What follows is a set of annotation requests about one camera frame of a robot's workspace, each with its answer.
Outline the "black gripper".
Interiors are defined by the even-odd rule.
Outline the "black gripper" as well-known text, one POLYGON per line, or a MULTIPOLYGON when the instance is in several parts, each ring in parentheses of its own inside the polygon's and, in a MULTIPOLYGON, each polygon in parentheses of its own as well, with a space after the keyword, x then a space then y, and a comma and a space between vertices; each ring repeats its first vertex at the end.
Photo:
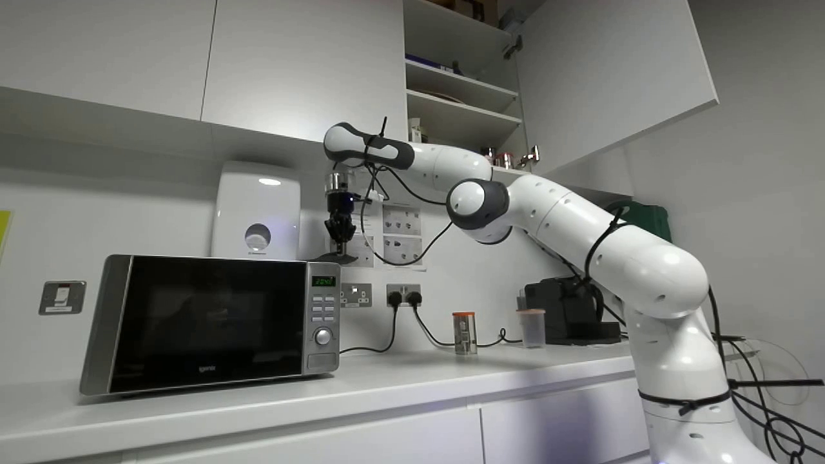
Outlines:
POLYGON ((353 255, 353 236, 356 236, 356 224, 353 224, 353 210, 361 201, 357 193, 353 193, 348 188, 348 177, 344 173, 329 173, 329 186, 326 186, 326 219, 325 219, 325 229, 329 236, 329 245, 326 254, 337 255, 340 245, 344 255, 353 255))

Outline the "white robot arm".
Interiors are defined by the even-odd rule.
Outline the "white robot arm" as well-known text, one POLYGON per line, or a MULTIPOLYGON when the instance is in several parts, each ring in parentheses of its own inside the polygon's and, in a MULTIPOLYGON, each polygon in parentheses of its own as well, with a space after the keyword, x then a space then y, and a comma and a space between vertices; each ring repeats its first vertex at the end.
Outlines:
POLYGON ((442 193, 453 227, 481 245, 523 232, 620 302, 637 394, 655 464, 773 464, 734 414, 737 383, 700 313, 709 277, 683 247, 596 207, 574 191, 514 173, 449 146, 415 146, 344 121, 321 138, 337 166, 378 166, 420 177, 442 193))

